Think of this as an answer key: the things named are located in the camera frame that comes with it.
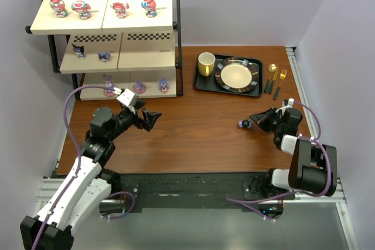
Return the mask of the pink bunny white bonnet toy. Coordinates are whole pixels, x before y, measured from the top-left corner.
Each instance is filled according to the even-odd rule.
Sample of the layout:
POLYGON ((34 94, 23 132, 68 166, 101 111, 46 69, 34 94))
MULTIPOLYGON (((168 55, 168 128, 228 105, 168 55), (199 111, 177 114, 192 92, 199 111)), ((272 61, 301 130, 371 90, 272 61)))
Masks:
POLYGON ((91 6, 85 1, 76 1, 71 5, 71 9, 78 13, 81 20, 87 20, 91 18, 91 6))

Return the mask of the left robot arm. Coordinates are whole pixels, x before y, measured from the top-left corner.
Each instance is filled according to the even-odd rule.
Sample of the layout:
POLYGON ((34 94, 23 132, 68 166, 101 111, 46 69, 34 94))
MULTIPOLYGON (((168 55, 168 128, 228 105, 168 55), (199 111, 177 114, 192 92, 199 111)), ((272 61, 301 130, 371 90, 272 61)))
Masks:
POLYGON ((46 205, 21 222, 25 249, 71 249, 73 233, 83 220, 110 197, 122 194, 120 175, 105 169, 115 151, 114 140, 132 126, 150 131, 160 112, 137 107, 122 107, 115 115, 108 107, 94 111, 90 129, 75 163, 46 205))

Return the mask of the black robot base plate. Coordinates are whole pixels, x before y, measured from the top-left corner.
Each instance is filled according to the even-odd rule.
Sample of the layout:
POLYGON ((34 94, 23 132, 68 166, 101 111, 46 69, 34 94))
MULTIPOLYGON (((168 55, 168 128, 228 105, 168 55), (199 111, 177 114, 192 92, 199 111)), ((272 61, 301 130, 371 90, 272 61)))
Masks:
POLYGON ((103 200, 101 215, 141 213, 146 208, 259 208, 277 216, 284 208, 274 197, 286 192, 271 185, 269 172, 120 174, 111 184, 113 193, 123 194, 103 200))

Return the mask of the pink bunny blue skirt toy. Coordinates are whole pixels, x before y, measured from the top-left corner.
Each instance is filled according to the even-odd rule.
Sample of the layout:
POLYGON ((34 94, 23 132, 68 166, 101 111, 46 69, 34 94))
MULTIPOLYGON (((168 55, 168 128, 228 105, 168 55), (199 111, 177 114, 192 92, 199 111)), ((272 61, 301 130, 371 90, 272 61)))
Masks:
POLYGON ((146 11, 148 18, 154 18, 157 16, 156 2, 154 0, 144 0, 141 3, 141 7, 146 11))

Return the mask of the purple bunny holding cake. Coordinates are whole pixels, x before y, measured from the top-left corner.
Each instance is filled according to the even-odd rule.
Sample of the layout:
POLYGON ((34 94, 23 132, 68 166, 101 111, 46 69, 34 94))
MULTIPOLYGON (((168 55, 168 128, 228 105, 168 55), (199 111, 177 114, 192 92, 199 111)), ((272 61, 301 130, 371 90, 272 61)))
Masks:
POLYGON ((159 80, 159 91, 166 94, 169 91, 169 84, 166 77, 161 77, 159 80))

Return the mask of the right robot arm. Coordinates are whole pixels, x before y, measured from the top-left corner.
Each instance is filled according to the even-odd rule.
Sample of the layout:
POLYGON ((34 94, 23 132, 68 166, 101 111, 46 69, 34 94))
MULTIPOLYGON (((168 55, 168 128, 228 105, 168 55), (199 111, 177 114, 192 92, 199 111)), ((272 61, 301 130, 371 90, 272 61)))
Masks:
POLYGON ((302 113, 292 107, 250 115, 251 123, 274 134, 276 148, 292 156, 289 169, 271 169, 267 184, 283 190, 298 190, 312 196, 332 196, 337 187, 337 150, 333 146, 298 136, 302 113))

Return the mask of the pink bunny green hat toy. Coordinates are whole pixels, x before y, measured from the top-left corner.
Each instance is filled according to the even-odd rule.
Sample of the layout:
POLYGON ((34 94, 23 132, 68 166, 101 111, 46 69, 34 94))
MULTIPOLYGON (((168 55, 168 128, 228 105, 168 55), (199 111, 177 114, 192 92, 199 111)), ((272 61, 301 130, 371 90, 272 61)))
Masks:
POLYGON ((65 3, 62 0, 49 0, 49 5, 55 12, 58 18, 68 17, 69 13, 65 7, 65 3))

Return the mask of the black imp purple toy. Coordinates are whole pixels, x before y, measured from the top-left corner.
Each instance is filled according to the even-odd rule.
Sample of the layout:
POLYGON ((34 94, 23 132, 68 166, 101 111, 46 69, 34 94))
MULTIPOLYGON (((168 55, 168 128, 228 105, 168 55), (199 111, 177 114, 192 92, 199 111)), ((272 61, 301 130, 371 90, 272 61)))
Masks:
POLYGON ((97 53, 98 59, 101 62, 109 62, 111 58, 111 53, 110 52, 99 52, 97 53))

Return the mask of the pink bunny frilly dress toy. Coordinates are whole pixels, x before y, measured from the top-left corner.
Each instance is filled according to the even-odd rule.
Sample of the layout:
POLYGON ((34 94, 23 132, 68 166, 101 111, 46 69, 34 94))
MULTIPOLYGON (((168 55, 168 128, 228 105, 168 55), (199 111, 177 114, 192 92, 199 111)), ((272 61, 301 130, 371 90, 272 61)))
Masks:
POLYGON ((129 8, 129 4, 127 2, 114 2, 110 7, 114 10, 117 18, 124 19, 128 16, 127 9, 129 8))

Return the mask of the purple bunny with pink bow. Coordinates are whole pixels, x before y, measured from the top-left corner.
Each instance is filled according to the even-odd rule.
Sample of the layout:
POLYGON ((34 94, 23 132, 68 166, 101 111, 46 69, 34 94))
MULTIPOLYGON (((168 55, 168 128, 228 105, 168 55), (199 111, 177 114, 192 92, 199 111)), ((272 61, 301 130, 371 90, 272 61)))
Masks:
POLYGON ((112 76, 109 74, 103 74, 103 79, 105 80, 104 86, 105 90, 103 90, 103 94, 105 97, 114 97, 114 84, 112 82, 112 76))

